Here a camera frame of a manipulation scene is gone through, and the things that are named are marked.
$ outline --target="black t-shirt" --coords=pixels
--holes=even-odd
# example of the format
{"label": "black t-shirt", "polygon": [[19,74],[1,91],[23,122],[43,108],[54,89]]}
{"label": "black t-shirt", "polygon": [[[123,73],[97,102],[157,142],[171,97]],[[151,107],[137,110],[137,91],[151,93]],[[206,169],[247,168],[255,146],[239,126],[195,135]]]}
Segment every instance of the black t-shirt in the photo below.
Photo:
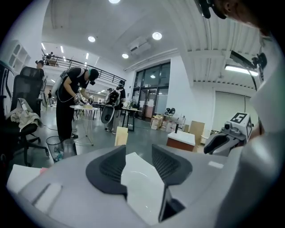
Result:
{"label": "black t-shirt", "polygon": [[120,110],[122,108],[122,100],[123,98],[126,98],[125,89],[123,89],[120,93],[121,93],[121,96],[120,96],[121,102],[118,106],[114,107],[115,110]]}
{"label": "black t-shirt", "polygon": [[[84,79],[84,74],[86,71],[87,70],[85,69],[84,73],[81,73],[81,68],[75,67],[75,68],[70,69],[67,72],[67,75],[71,80],[70,86],[71,86],[73,92],[75,92],[76,94],[78,93],[79,87],[86,89],[88,84],[89,84],[89,81],[85,81],[85,79]],[[65,77],[63,79],[63,82],[61,84],[61,87],[59,89],[59,94],[58,94],[59,98],[62,102],[67,101],[71,98],[71,95],[66,91],[66,89],[63,86],[66,79],[67,79],[67,77]]]}

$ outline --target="railing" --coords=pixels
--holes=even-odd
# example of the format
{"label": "railing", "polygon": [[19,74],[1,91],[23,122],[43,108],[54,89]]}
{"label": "railing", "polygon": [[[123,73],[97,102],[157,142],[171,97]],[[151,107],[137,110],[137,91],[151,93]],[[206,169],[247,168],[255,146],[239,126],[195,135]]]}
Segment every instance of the railing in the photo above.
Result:
{"label": "railing", "polygon": [[54,66],[54,67],[60,67],[63,69],[70,69],[73,67],[82,67],[85,69],[89,69],[89,68],[94,68],[99,72],[99,77],[100,79],[109,82],[109,83],[114,83],[114,84],[118,84],[121,80],[126,81],[125,79],[118,77],[117,75],[114,75],[112,73],[109,73],[107,71],[104,71],[102,69],[90,66],[90,65],[85,65],[82,62],[78,62],[72,59],[64,59],[61,57],[56,57],[56,56],[51,56],[50,58],[47,55],[43,56],[43,61],[45,63],[45,65],[49,65],[49,66]]}

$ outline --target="concrete floor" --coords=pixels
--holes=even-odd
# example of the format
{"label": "concrete floor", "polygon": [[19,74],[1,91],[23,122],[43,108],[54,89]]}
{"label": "concrete floor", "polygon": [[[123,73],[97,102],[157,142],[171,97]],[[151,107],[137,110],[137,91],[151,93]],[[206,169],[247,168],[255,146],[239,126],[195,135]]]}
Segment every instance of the concrete floor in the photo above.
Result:
{"label": "concrete floor", "polygon": [[[41,119],[44,125],[42,128],[38,128],[34,135],[41,138],[41,145],[46,146],[46,139],[51,136],[58,135],[57,134],[57,123],[56,123],[56,109],[52,107],[48,107],[47,111],[42,111]],[[76,145],[77,154],[88,153],[97,149],[113,147],[115,143],[115,135],[110,132],[105,131],[104,124],[102,124],[100,120],[100,114],[98,113],[97,118],[94,119],[93,123],[93,138],[94,138],[94,146],[85,145],[79,146]],[[89,143],[87,137],[85,137],[85,131],[82,126],[82,120],[75,120],[72,123],[73,128],[77,129],[75,134],[79,136],[79,138],[83,138],[77,142]],[[126,144],[126,152],[127,154],[136,152],[141,158],[143,158],[148,163],[152,164],[151,159],[151,146],[152,144],[163,144],[166,145],[167,142],[167,132],[161,130],[151,130],[150,123],[145,122],[139,119],[135,120],[135,131],[129,131],[128,140]],[[52,157],[47,158],[45,155],[45,151],[43,149],[29,148],[28,150],[28,162],[32,163],[32,167],[42,168],[42,167],[50,167],[54,164]],[[24,156],[23,151],[17,152],[17,155],[14,156],[14,159],[10,163],[10,167],[12,168],[13,164],[24,165]]]}

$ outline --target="ceiling light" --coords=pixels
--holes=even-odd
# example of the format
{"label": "ceiling light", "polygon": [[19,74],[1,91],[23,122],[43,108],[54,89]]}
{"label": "ceiling light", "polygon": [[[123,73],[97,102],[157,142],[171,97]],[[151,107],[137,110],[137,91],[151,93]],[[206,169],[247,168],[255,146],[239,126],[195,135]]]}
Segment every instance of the ceiling light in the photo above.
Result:
{"label": "ceiling light", "polygon": [[250,73],[248,72],[247,69],[245,68],[240,68],[240,67],[236,67],[236,66],[229,66],[227,65],[225,67],[226,70],[229,70],[229,71],[235,71],[235,72],[239,72],[239,73],[245,73],[245,74],[248,74],[250,75],[250,73],[253,75],[253,76],[257,76],[258,75],[258,72],[255,72],[255,71],[252,71],[250,70]]}
{"label": "ceiling light", "polygon": [[112,3],[112,4],[117,4],[117,3],[120,2],[120,0],[109,0],[109,2]]}
{"label": "ceiling light", "polygon": [[152,34],[152,38],[154,38],[155,40],[159,41],[162,38],[162,35],[159,32],[154,32]]}
{"label": "ceiling light", "polygon": [[95,42],[95,38],[94,37],[88,37],[88,40],[90,41],[90,42]]}
{"label": "ceiling light", "polygon": [[124,59],[127,59],[129,56],[124,53],[124,54],[122,55],[122,57],[123,57]]}

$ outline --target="sneaker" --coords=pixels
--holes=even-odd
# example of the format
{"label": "sneaker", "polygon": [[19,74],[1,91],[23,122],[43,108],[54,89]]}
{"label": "sneaker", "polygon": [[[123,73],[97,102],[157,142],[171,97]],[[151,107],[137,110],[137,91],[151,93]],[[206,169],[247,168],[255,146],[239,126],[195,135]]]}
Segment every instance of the sneaker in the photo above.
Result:
{"label": "sneaker", "polygon": [[72,134],[72,138],[78,138],[77,134]]}

